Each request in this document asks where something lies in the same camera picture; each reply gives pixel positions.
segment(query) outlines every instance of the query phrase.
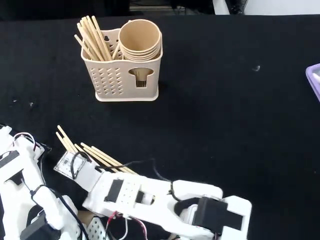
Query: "black tablecloth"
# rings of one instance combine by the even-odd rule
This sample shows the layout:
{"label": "black tablecloth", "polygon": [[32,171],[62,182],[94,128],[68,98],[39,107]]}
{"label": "black tablecloth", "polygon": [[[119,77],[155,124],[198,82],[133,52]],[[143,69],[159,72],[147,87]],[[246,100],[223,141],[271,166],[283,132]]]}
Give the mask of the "black tablecloth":
{"label": "black tablecloth", "polygon": [[[313,239],[320,103],[305,69],[320,62],[320,16],[151,20],[163,34],[159,97],[113,103],[95,99],[73,38],[78,20],[0,23],[0,122],[53,148],[44,175],[78,207],[81,188],[52,170],[63,153],[57,124],[122,163],[155,158],[166,178],[248,199],[249,240]],[[149,164],[132,168],[156,177]]]}

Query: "bundle of chopsticks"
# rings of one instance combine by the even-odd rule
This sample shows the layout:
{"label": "bundle of chopsticks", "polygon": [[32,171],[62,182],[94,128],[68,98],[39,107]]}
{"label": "bundle of chopsticks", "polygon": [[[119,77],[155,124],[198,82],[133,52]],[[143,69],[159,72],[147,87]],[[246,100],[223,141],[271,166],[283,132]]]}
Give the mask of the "bundle of chopsticks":
{"label": "bundle of chopsticks", "polygon": [[[80,145],[82,146],[81,148],[78,144],[73,144],[70,138],[65,133],[65,131],[62,129],[62,127],[58,125],[57,128],[60,131],[60,133],[56,131],[55,134],[68,152],[74,153],[74,154],[77,152],[85,152],[88,155],[90,155],[92,158],[98,160],[101,164],[105,165],[106,167],[122,165],[120,162],[118,162],[111,156],[107,155],[100,149],[96,148],[95,146],[88,146],[83,142],[81,142],[80,143]],[[132,171],[130,168],[126,166],[121,167],[119,169],[111,168],[110,170],[114,171],[115,173],[121,171],[124,173],[137,174],[136,172]]]}
{"label": "bundle of chopsticks", "polygon": [[104,62],[116,59],[119,44],[111,56],[109,44],[105,41],[105,36],[101,32],[95,16],[81,18],[76,26],[83,41],[76,34],[74,37],[91,60]]}

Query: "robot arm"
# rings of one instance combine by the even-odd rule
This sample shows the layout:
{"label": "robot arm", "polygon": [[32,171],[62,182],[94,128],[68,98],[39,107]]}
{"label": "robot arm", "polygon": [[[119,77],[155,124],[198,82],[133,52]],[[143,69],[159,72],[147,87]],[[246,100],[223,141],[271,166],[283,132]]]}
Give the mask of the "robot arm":
{"label": "robot arm", "polygon": [[[66,153],[55,170],[73,179],[70,173],[73,154]],[[223,198],[220,188],[203,183],[168,181],[117,172],[98,171],[97,163],[77,157],[74,161],[74,179],[88,191],[82,204],[100,216],[122,213],[161,226],[183,240],[246,240],[251,215],[251,203],[240,197]],[[179,202],[198,199],[178,215]]]}

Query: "white plastic basket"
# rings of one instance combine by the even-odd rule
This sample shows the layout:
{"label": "white plastic basket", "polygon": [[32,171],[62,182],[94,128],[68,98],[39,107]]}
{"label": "white plastic basket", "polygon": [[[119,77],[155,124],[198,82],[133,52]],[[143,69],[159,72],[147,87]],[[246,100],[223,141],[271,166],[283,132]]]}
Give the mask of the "white plastic basket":
{"label": "white plastic basket", "polygon": [[[102,34],[109,39],[107,43],[111,55],[118,44],[119,31],[120,28],[102,31]],[[93,61],[89,60],[87,53],[81,49],[81,57],[92,80],[95,97],[101,102],[154,101],[157,99],[162,55],[162,42],[158,57],[146,62],[131,60]],[[123,57],[120,50],[118,51],[118,57]],[[146,84],[143,87],[136,83],[136,76],[129,73],[130,70],[135,68],[153,70],[153,73],[147,76]]]}

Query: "cup rim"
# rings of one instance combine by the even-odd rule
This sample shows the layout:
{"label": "cup rim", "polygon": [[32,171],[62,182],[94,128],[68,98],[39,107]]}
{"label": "cup rim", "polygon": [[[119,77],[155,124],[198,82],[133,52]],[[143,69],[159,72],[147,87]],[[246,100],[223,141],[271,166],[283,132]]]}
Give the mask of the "cup rim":
{"label": "cup rim", "polygon": [[[121,31],[123,30],[123,28],[124,28],[126,25],[130,24],[131,22],[136,22],[136,21],[149,22],[149,23],[153,24],[153,25],[156,27],[156,29],[158,30],[158,32],[159,32],[159,36],[158,36],[158,39],[157,39],[156,43],[155,43],[153,46],[149,47],[148,49],[140,50],[140,51],[131,50],[131,49],[125,47],[125,46],[122,44],[122,42],[121,42],[120,33],[121,33]],[[158,27],[154,22],[152,22],[152,21],[150,21],[150,20],[147,20],[147,19],[141,19],[141,18],[140,18],[140,19],[135,19],[135,20],[130,20],[130,21],[128,21],[127,23],[125,23],[125,24],[120,28],[120,31],[119,31],[119,33],[118,33],[119,44],[120,44],[121,47],[123,47],[123,48],[124,48],[125,50],[127,50],[127,51],[130,51],[130,52],[133,52],[133,53],[142,53],[142,54],[143,54],[144,52],[148,52],[149,50],[155,48],[155,47],[159,44],[160,39],[161,39],[161,36],[162,36],[162,33],[161,33],[159,27]]]}

